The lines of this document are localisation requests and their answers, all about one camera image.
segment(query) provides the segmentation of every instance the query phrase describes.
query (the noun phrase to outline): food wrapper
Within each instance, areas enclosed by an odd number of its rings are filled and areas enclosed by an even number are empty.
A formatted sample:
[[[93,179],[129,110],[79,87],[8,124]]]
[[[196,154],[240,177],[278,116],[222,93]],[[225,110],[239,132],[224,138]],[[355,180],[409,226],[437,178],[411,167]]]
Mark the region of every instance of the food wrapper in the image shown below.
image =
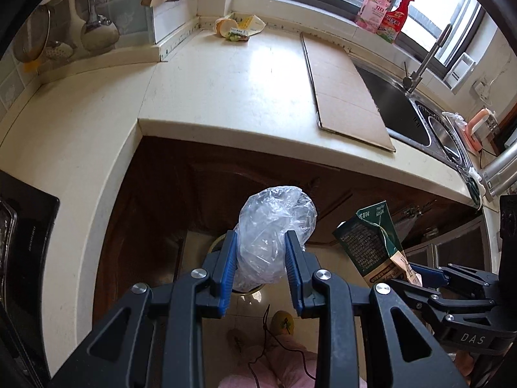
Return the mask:
[[[218,31],[217,25],[219,24],[219,22],[225,19],[236,20],[235,17],[236,14],[231,13],[226,17],[217,19],[214,23],[214,31]],[[220,35],[232,42],[248,41],[251,36],[262,32],[265,27],[266,24],[258,16],[252,15],[245,17],[240,22],[238,22],[237,27],[232,27],[227,33],[224,33],[224,35],[220,33]]]
[[[400,277],[422,286],[402,250],[386,201],[358,210],[333,235],[369,287]]]

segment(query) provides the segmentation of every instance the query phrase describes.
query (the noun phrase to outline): cardboard sheet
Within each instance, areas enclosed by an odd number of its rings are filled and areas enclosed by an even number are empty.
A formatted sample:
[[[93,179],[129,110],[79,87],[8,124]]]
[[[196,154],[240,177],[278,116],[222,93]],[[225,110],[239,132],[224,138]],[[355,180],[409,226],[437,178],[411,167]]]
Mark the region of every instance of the cardboard sheet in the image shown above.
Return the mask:
[[[368,88],[343,48],[302,35],[319,126],[395,151]]]

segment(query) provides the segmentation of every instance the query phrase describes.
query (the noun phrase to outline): foot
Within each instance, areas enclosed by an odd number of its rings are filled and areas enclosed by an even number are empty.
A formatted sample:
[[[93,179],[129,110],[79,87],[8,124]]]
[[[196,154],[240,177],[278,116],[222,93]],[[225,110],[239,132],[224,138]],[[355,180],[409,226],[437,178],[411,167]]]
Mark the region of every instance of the foot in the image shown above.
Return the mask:
[[[237,328],[231,329],[227,332],[227,340],[228,345],[237,356],[240,356],[245,348],[251,346],[248,336]]]
[[[293,316],[286,311],[278,311],[273,315],[269,330],[275,336],[280,334],[294,334]]]

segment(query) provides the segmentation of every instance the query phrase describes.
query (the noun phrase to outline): pink soap bottle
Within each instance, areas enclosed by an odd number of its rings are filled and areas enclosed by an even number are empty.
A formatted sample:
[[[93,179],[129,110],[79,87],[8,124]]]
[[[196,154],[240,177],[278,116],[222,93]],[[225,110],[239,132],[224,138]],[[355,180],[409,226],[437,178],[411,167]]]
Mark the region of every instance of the pink soap bottle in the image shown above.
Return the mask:
[[[371,33],[376,33],[390,4],[391,0],[363,0],[363,5],[357,13],[356,24]]]

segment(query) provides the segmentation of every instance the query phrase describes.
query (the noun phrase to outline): window sill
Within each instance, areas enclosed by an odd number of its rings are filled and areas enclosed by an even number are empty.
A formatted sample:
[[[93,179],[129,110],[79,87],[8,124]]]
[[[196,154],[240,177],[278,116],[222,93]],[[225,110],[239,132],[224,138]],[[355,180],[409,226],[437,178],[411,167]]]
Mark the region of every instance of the window sill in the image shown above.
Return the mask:
[[[399,46],[389,44],[378,35],[361,29],[351,20],[321,8],[292,0],[232,0],[232,11],[253,13],[273,26],[289,26],[294,30],[306,31],[313,35],[320,32],[326,39],[345,40],[366,49],[360,54],[366,61],[399,77],[404,74],[404,62],[406,62],[409,72],[420,66],[419,61]],[[419,90],[443,109],[450,109],[448,105],[451,104],[454,94],[432,72],[428,70],[424,72]]]

